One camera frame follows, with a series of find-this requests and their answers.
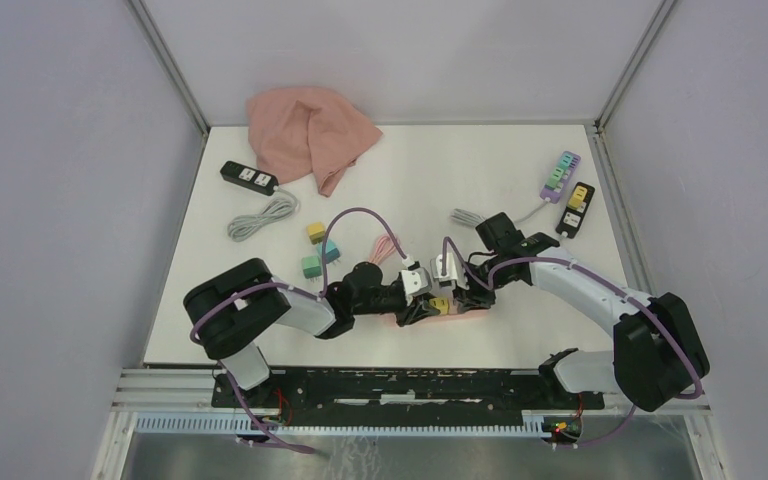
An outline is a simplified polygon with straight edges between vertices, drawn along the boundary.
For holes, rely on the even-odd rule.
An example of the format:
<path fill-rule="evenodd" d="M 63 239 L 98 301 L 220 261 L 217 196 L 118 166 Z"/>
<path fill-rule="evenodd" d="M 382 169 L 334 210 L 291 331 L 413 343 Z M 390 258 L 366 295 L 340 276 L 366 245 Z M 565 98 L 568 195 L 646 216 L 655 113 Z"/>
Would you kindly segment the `pink power strip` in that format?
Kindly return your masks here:
<path fill-rule="evenodd" d="M 438 324 L 442 325 L 442 324 L 455 323 L 455 322 L 472 322 L 472 321 L 478 321 L 480 319 L 485 319 L 488 316 L 491 316 L 490 310 L 473 310 L 463 314 L 429 316 L 427 318 L 424 318 L 422 320 L 418 320 L 412 324 L 409 324 L 409 327 L 438 325 Z M 398 327 L 398 324 L 396 322 L 396 316 L 392 313 L 383 314 L 383 315 L 373 315 L 372 319 L 384 325 L 388 325 L 391 328 Z"/>

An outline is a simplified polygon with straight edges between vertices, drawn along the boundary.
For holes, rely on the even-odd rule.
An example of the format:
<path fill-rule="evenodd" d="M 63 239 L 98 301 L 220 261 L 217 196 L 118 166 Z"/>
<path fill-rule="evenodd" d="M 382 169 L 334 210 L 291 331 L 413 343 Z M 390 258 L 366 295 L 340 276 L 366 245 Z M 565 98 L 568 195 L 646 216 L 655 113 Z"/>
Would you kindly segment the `teal plug adapter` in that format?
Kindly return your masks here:
<path fill-rule="evenodd" d="M 317 247 L 317 254 L 325 265 L 338 261 L 342 256 L 341 250 L 332 239 L 321 242 Z"/>

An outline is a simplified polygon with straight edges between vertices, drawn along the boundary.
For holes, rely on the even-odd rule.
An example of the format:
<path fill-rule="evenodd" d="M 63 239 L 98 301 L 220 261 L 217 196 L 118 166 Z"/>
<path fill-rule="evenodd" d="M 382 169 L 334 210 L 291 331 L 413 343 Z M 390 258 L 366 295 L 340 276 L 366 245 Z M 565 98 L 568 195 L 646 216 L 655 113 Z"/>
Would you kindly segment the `green plug adapter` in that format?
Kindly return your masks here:
<path fill-rule="evenodd" d="M 322 261 L 319 256 L 303 257 L 300 261 L 302 275 L 307 280 L 313 280 L 323 275 Z"/>

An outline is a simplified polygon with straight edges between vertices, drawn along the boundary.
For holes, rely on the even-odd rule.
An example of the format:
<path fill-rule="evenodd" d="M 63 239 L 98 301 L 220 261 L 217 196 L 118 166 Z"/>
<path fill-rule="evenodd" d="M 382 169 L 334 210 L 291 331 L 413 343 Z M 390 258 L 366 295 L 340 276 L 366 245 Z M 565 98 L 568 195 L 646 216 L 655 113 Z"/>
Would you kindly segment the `yellow plug adapter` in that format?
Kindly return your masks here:
<path fill-rule="evenodd" d="M 322 222 L 308 224 L 306 226 L 306 234 L 313 245 L 319 244 L 324 241 L 326 236 L 326 226 Z"/>

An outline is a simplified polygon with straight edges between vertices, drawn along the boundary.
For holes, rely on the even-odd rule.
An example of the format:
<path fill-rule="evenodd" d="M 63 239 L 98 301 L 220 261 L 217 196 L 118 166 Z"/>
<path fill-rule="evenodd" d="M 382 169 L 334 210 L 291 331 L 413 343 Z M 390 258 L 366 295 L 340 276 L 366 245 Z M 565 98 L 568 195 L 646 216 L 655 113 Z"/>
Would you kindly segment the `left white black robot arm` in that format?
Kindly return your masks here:
<path fill-rule="evenodd" d="M 281 281 L 264 260 L 254 258 L 208 280 L 183 299 L 192 323 L 190 339 L 226 372 L 240 398 L 267 404 L 275 382 L 255 340 L 274 324 L 318 339 L 336 338 L 354 327 L 359 315 L 392 314 L 398 326 L 440 315 L 429 272 L 414 263 L 391 283 L 381 268 L 361 262 L 318 296 Z"/>

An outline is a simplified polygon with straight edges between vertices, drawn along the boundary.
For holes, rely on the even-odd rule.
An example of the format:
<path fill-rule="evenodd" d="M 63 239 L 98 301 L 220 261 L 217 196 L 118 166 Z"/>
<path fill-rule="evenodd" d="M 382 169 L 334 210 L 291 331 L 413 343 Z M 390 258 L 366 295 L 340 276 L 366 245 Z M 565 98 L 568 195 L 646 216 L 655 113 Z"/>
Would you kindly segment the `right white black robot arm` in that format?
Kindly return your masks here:
<path fill-rule="evenodd" d="M 670 400 L 703 395 L 710 363 L 680 297 L 617 285 L 555 238 L 542 232 L 525 236 L 504 213 L 476 231 L 489 255 L 484 262 L 466 261 L 445 238 L 433 263 L 435 279 L 452 288 L 459 307 L 488 310 L 496 291 L 522 282 L 564 301 L 612 341 L 607 351 L 571 348 L 544 362 L 537 392 L 545 405 L 562 408 L 579 393 L 622 394 L 633 406 L 654 412 Z"/>

